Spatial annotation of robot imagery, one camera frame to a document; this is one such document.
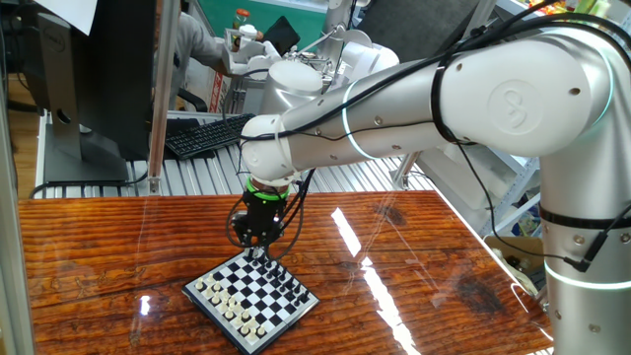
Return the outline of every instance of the computer monitor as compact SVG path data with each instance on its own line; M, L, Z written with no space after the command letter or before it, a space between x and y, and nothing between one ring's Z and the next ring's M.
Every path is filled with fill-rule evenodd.
M23 12L25 76L52 117L44 180L126 180L123 158L149 151L156 0L99 1L90 35L38 5Z

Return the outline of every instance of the white robotic arm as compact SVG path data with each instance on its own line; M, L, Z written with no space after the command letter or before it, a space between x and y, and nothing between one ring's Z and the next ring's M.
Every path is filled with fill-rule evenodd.
M446 143L431 107L437 64L319 120L411 65L253 119L244 136L278 138L244 143L249 193L271 187L283 192L295 173L311 168ZM630 97L628 68L613 47L596 35L567 29L463 54L446 70L440 87L444 125L439 126L457 139L541 157L544 249L562 256L546 258L556 354L628 354L631 349L631 221L612 222L631 201ZM256 213L248 205L250 217ZM587 272L563 262L563 257L581 260L602 230L614 225L611 234L619 238L609 238Z

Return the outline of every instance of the wooden table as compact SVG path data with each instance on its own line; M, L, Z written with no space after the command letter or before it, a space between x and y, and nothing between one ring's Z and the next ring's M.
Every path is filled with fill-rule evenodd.
M236 199L23 201L38 353L237 354L180 291L239 252L225 236ZM551 346L546 316L433 191L310 195L282 262L321 302L265 354Z

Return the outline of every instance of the white paper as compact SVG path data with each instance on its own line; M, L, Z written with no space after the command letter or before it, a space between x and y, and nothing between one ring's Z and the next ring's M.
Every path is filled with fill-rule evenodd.
M98 0L36 0L41 6L89 35Z

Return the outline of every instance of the black keyboard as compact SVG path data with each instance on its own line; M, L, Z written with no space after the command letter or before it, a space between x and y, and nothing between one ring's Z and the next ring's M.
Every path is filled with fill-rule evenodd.
M231 117L227 119L228 125L233 131L241 134L245 124L253 117L255 114L252 113ZM219 149L237 142L239 142L239 137L226 128L223 120L218 120L176 133L167 133L165 144L178 158L188 159L201 152Z

